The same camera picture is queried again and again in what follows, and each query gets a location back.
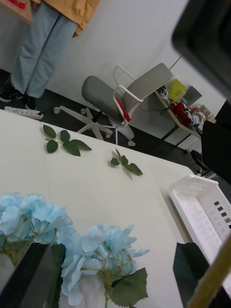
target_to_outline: green leaf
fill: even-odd
[[[86,145],[83,141],[78,140],[78,139],[73,139],[71,140],[71,142],[74,142],[76,144],[76,146],[83,148],[84,150],[92,150],[88,145]]]
[[[62,272],[62,263],[65,258],[65,246],[53,245],[51,247],[52,259],[54,264],[54,272],[53,278],[51,281],[48,297],[47,297],[47,308],[58,308],[59,307],[59,297],[61,285],[63,283],[63,279],[61,277]]]
[[[143,173],[142,173],[142,171],[140,170],[140,168],[139,168],[136,164],[131,163],[131,164],[130,164],[130,166],[131,166],[131,167],[133,167],[133,168],[135,168],[135,169],[136,169],[136,171],[137,171],[140,175],[142,175],[142,174],[143,174]]]
[[[111,160],[111,165],[118,166],[119,165],[118,159],[113,157]]]
[[[72,155],[81,156],[77,145],[72,141],[64,142],[64,148]]]
[[[62,142],[69,141],[71,138],[70,134],[68,133],[67,130],[61,130],[60,132],[60,139]]]
[[[54,140],[47,142],[47,152],[49,154],[54,153],[58,149],[58,143]]]
[[[125,166],[125,165],[128,164],[128,159],[126,158],[125,155],[123,155],[123,156],[121,157],[121,163],[122,163],[123,166]]]
[[[136,170],[136,168],[134,168],[134,167],[131,166],[131,165],[125,165],[124,168],[127,169],[128,171],[134,173],[135,175],[138,175],[138,177],[141,175],[141,174]]]
[[[119,161],[121,161],[121,155],[120,155],[120,152],[118,151],[118,149],[115,149],[116,150],[116,153],[117,153],[117,155],[118,155],[118,159],[119,159]]]
[[[122,307],[135,305],[139,300],[148,297],[146,269],[139,269],[134,274],[122,278],[118,283],[115,281],[112,287],[111,300],[116,305]]]
[[[50,126],[43,125],[43,131],[48,137],[56,138],[56,132]]]

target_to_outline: person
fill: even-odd
[[[36,98],[47,83],[72,37],[78,36],[100,0],[31,1],[33,24],[26,25],[16,62],[0,101],[24,97],[26,108],[36,110]]]

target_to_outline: white table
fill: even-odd
[[[0,195],[12,192],[41,193],[47,201],[67,207],[79,232],[102,222],[122,228],[134,224],[134,248],[151,251],[138,258],[138,266],[148,272],[149,298],[141,308],[180,308],[180,295],[172,265],[176,243],[188,238],[168,195],[170,184],[191,173],[169,161],[115,146],[91,137],[70,132],[72,139],[83,140],[92,151],[75,157],[63,149],[45,152],[42,123],[0,110]],[[109,162],[112,151],[136,163],[144,175],[128,176]],[[102,286],[87,282],[81,308],[102,308]],[[109,302],[109,308],[115,307]]]

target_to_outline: black object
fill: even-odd
[[[231,131],[206,121],[201,140],[205,165],[231,183]]]
[[[26,105],[26,109],[36,110],[36,102],[35,102],[34,97],[25,94],[24,97],[23,97],[23,101]]]
[[[50,245],[32,244],[0,295],[0,308],[43,308],[54,264]]]
[[[191,151],[191,156],[192,158],[194,159],[194,161],[201,167],[201,169],[203,171],[205,171],[205,173],[203,174],[206,175],[208,172],[210,172],[210,170],[208,169],[208,167],[205,165],[205,163],[203,162],[203,158],[202,158],[202,155],[195,151],[195,150],[192,150]]]
[[[172,36],[174,47],[231,101],[231,2],[190,0]],[[203,162],[231,183],[231,106],[203,127]]]
[[[231,2],[190,0],[172,36],[174,47],[231,100]]]
[[[9,89],[5,89],[1,94],[0,94],[0,101],[3,103],[9,103],[12,100],[15,99],[21,99],[23,97],[23,94],[15,89],[14,87],[11,87]]]
[[[184,307],[192,298],[200,280],[209,264],[195,243],[177,243],[173,271],[176,277],[180,297]],[[230,308],[231,300],[223,287],[213,299],[209,308]]]
[[[215,118],[216,124],[231,129],[231,102],[226,101]]]

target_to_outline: leaf stem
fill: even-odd
[[[54,140],[56,143],[64,144],[64,142],[58,141],[58,140],[56,140],[56,139],[49,139],[49,138],[46,138],[45,140],[46,140],[46,141]]]

